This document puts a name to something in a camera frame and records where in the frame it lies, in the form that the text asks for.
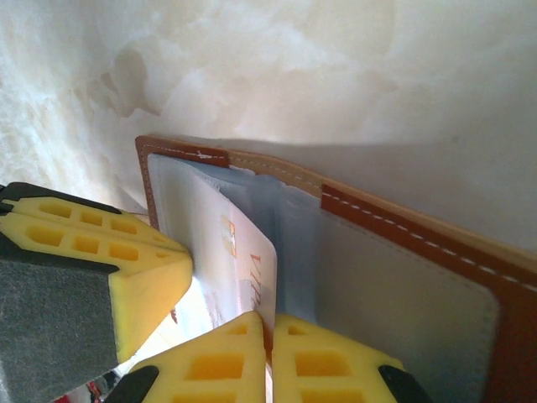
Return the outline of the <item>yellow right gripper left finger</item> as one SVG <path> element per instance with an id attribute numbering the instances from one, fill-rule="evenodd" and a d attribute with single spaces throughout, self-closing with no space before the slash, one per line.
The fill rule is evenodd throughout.
<path id="1" fill-rule="evenodd" d="M 249 311 L 136 364 L 107 402 L 264 402 L 263 322 Z"/>

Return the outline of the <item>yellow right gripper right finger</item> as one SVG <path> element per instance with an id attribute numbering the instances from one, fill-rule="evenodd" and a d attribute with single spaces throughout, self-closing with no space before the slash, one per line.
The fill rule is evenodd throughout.
<path id="1" fill-rule="evenodd" d="M 431 402 L 401 361 L 298 317 L 278 314 L 275 402 Z"/>

